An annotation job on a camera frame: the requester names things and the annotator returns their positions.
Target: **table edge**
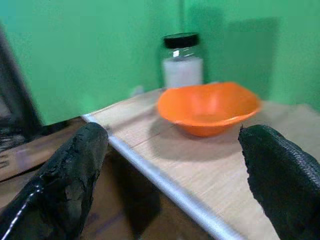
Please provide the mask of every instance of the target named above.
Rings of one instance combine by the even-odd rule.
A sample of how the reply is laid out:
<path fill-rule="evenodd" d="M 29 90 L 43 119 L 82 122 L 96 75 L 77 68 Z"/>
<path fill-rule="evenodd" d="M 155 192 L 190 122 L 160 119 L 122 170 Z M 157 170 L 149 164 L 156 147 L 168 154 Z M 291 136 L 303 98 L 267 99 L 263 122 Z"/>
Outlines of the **table edge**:
<path fill-rule="evenodd" d="M 90 113 L 81 116 L 86 122 L 98 123 Z M 188 194 L 181 186 L 132 150 L 125 142 L 108 130 L 109 143 L 126 158 L 139 172 L 159 188 L 171 201 L 217 240 L 244 240 L 245 238 L 212 213 L 203 203 Z"/>

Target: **orange bowl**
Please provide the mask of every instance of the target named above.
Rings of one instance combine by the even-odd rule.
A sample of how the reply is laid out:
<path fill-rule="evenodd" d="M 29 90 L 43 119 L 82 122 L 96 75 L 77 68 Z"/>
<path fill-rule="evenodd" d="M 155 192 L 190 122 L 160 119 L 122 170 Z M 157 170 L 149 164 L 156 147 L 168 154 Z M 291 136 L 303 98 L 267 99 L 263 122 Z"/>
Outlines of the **orange bowl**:
<path fill-rule="evenodd" d="M 234 83 L 170 88 L 158 100 L 159 114 L 192 135 L 218 135 L 261 109 L 260 99 Z"/>

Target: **green backdrop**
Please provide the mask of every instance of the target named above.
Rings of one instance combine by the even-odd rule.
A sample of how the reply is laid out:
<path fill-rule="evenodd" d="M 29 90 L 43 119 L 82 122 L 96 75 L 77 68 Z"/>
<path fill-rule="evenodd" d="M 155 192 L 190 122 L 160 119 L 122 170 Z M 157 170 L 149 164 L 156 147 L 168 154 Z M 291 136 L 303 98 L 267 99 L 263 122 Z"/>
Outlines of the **green backdrop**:
<path fill-rule="evenodd" d="M 44 124 L 161 80 L 161 37 L 199 32 L 205 79 L 320 110 L 318 0 L 10 0 L 0 21 Z"/>

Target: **black lid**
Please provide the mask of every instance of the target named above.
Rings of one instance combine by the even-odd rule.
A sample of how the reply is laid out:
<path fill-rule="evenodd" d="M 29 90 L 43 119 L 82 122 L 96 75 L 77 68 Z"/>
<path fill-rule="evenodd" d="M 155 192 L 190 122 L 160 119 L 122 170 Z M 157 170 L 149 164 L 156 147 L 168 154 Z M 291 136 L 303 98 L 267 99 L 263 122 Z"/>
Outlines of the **black lid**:
<path fill-rule="evenodd" d="M 196 32 L 178 33 L 165 36 L 163 40 L 168 49 L 183 49 L 198 45 L 199 34 Z"/>

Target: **wood grain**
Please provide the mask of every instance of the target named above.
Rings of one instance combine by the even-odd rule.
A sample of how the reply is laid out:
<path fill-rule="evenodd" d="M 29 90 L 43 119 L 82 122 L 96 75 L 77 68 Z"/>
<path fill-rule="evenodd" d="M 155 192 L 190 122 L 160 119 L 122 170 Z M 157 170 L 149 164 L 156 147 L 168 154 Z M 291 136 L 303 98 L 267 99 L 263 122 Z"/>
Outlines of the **wood grain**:
<path fill-rule="evenodd" d="M 188 135 L 158 116 L 155 104 L 160 94 L 149 92 L 92 115 L 249 240 L 279 239 L 247 183 L 237 140 L 241 124 L 216 137 Z M 265 102 L 263 110 L 243 125 L 272 126 L 320 159 L 319 123 L 319 114 L 306 105 Z"/>

